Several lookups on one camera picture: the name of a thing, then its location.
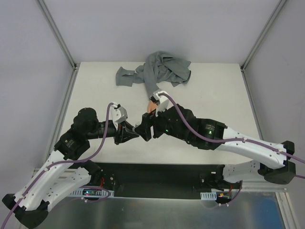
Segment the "right aluminium frame post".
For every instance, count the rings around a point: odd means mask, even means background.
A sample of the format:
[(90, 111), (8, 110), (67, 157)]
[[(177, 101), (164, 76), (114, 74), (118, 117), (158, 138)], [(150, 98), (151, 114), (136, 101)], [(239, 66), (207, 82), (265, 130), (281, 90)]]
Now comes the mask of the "right aluminium frame post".
[(283, 11), (284, 7), (287, 5), (288, 2), (289, 2), (289, 0), (279, 0), (278, 1), (278, 3), (276, 4), (276, 7), (272, 11), (270, 17), (266, 21), (263, 29), (261, 30), (259, 36), (257, 37), (257, 39), (255, 40), (252, 48), (250, 49), (245, 61), (240, 66), (241, 72), (244, 72), (246, 70), (246, 68), (250, 64), (251, 60), (254, 58), (254, 56), (257, 53), (257, 51), (259, 50), (260, 46), (263, 44), (263, 42), (264, 42), (265, 38), (267, 37), (269, 31), (271, 30), (271, 28), (275, 24), (277, 18), (279, 17), (279, 15), (281, 14), (281, 12)]

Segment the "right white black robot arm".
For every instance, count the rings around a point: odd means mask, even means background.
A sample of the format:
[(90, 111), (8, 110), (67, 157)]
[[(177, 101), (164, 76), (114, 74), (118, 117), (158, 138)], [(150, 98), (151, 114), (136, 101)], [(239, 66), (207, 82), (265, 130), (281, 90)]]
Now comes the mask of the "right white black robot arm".
[(173, 106), (163, 112), (142, 115), (134, 131), (145, 141), (162, 134), (185, 141), (202, 150), (236, 153), (250, 159), (240, 164), (220, 165), (214, 176), (219, 188), (239, 181), (261, 181), (287, 185), (296, 176), (295, 163), (290, 161), (294, 143), (268, 143), (243, 135), (224, 123), (196, 117), (189, 109)]

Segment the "mannequin hand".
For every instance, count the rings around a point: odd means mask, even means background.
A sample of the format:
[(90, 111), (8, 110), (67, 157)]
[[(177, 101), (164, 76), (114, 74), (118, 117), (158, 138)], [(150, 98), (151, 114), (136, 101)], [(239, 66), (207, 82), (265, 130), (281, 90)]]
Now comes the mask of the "mannequin hand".
[(154, 111), (156, 108), (157, 108), (157, 104), (150, 101), (148, 103), (147, 112), (150, 113), (150, 112)]

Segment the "left aluminium frame post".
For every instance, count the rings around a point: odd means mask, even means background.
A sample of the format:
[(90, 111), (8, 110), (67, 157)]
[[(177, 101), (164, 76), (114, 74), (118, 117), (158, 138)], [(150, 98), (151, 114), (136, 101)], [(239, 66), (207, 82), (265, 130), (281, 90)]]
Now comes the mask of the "left aluminium frame post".
[(78, 65), (75, 62), (74, 58), (72, 57), (71, 52), (69, 51), (69, 48), (64, 40), (64, 38), (61, 35), (60, 30), (58, 29), (58, 26), (56, 25), (56, 22), (48, 9), (48, 6), (44, 0), (35, 0), (38, 7), (40, 8), (55, 40), (57, 41), (62, 53), (64, 54), (65, 58), (67, 59), (70, 67), (75, 70), (77, 69)]

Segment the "aluminium frame post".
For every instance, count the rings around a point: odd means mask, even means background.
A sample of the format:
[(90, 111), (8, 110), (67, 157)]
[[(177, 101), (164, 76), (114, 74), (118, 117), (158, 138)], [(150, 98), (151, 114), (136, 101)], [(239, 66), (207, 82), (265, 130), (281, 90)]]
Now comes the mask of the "aluminium frame post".
[(278, 1), (278, 3), (276, 4), (276, 7), (272, 11), (270, 17), (266, 21), (263, 29), (261, 30), (259, 36), (257, 37), (257, 39), (255, 40), (252, 48), (250, 49), (245, 61), (240, 66), (241, 72), (244, 72), (246, 70), (246, 68), (250, 64), (251, 60), (254, 58), (254, 56), (257, 53), (257, 51), (259, 50), (260, 46), (263, 44), (263, 42), (264, 42), (265, 38), (267, 37), (269, 31), (271, 30), (271, 28), (275, 24), (277, 18), (279, 17), (279, 15), (281, 14), (281, 12), (283, 11), (284, 7), (287, 5), (288, 2), (289, 2), (289, 0), (279, 0)]
[(61, 35), (60, 30), (58, 29), (58, 26), (56, 25), (56, 22), (48, 9), (48, 6), (44, 0), (35, 0), (38, 7), (40, 8), (55, 40), (57, 41), (62, 53), (64, 54), (65, 58), (67, 59), (70, 67), (75, 70), (77, 69), (78, 65), (75, 62), (74, 58), (72, 57), (71, 52), (69, 51), (69, 48), (64, 40), (64, 38)]

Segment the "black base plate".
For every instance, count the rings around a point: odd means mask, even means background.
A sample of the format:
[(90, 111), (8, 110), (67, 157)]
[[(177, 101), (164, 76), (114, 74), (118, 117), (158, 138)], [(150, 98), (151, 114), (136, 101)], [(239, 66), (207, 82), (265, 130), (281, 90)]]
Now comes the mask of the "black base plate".
[(182, 164), (120, 164), (85, 162), (93, 176), (91, 186), (101, 185), (121, 198), (200, 199), (213, 189), (238, 189), (220, 174), (222, 166)]

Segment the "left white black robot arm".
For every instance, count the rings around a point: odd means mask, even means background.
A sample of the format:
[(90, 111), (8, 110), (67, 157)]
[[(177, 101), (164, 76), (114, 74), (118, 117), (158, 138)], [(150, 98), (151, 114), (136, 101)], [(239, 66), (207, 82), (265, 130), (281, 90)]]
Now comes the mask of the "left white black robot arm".
[(81, 156), (90, 148), (91, 139), (112, 137), (119, 144), (138, 137), (127, 118), (127, 111), (119, 104), (107, 106), (104, 122), (99, 122), (94, 109), (81, 109), (30, 182), (19, 192), (4, 196), (2, 203), (10, 210), (9, 215), (34, 229), (73, 191), (85, 185), (101, 190), (105, 181), (102, 169), (92, 161), (93, 156)]

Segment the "grey crumpled shirt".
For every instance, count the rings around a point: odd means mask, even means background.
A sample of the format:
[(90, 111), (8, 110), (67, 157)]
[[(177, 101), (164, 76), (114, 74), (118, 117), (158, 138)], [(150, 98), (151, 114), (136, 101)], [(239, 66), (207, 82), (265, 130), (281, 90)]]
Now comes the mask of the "grey crumpled shirt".
[(169, 82), (173, 87), (187, 84), (191, 78), (189, 69), (191, 62), (174, 56), (169, 52), (158, 51), (150, 54), (144, 64), (135, 70), (126, 70), (120, 67), (116, 73), (117, 86), (131, 87), (134, 83), (144, 84), (147, 95), (150, 97), (158, 91), (158, 83)]

